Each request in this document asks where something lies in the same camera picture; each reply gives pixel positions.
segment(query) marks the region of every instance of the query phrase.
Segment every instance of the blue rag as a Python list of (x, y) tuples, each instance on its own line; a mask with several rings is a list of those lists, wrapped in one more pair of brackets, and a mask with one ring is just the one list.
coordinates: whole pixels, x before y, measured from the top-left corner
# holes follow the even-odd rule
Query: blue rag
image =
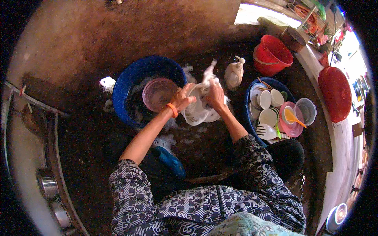
[(186, 173), (181, 161), (161, 146), (156, 146), (155, 149), (160, 152), (159, 160), (163, 162), (170, 170), (172, 170), (173, 173), (179, 178), (185, 179)]

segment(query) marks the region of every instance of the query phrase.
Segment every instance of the stainless steel pot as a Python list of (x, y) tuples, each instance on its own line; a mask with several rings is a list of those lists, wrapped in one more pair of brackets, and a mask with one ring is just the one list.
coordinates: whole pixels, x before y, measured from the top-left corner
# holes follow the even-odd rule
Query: stainless steel pot
[(66, 208), (62, 204), (58, 202), (52, 202), (51, 208), (54, 212), (55, 218), (57, 219), (62, 229), (65, 229), (71, 226), (72, 224), (71, 218)]
[(53, 199), (59, 193), (54, 177), (41, 177), (40, 184), (46, 199)]

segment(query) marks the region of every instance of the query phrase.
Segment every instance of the white plastic fork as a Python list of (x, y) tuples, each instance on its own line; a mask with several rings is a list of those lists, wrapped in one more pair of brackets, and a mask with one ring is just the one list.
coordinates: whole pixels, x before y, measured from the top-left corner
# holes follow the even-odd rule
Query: white plastic fork
[[(257, 136), (261, 139), (269, 140), (278, 137), (277, 131), (268, 124), (258, 124), (256, 127)], [(281, 137), (284, 139), (291, 139), (287, 134), (281, 133)]]

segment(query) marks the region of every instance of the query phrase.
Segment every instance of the woman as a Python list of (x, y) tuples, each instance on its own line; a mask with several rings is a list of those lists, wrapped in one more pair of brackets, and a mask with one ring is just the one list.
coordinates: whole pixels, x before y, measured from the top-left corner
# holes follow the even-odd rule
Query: woman
[[(178, 89), (171, 105), (148, 123), (120, 156), (110, 176), (114, 194), (113, 235), (207, 235), (212, 230), (219, 230), (216, 226), (225, 219), (243, 212), (302, 233), (306, 219), (301, 201), (291, 194), (282, 180), (287, 181), (294, 169), (302, 166), (302, 147), (298, 143), (287, 145), (282, 141), (280, 143), (286, 144), (271, 148), (272, 153), (281, 157), (277, 158), (274, 167), (269, 152), (257, 144), (224, 104), (223, 90), (214, 81), (211, 81), (206, 99), (227, 125), (239, 162), (238, 173), (220, 185), (189, 189), (182, 181), (169, 179), (169, 173), (159, 168), (158, 159), (147, 154), (168, 119), (196, 101), (195, 97), (186, 97), (193, 85)], [(138, 166), (144, 162), (149, 166), (146, 173)], [(157, 176), (154, 180), (160, 182), (150, 183), (149, 178), (153, 175)], [(162, 194), (167, 196), (161, 201), (155, 199), (155, 195)]]

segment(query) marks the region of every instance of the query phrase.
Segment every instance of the wooden block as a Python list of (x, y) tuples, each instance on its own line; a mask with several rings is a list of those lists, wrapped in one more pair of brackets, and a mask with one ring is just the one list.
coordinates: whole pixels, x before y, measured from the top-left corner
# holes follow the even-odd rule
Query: wooden block
[(357, 137), (357, 136), (360, 136), (362, 134), (363, 130), (362, 130), (362, 123), (358, 123), (358, 124), (355, 124), (355, 125), (352, 125), (352, 133), (353, 133), (353, 137)]

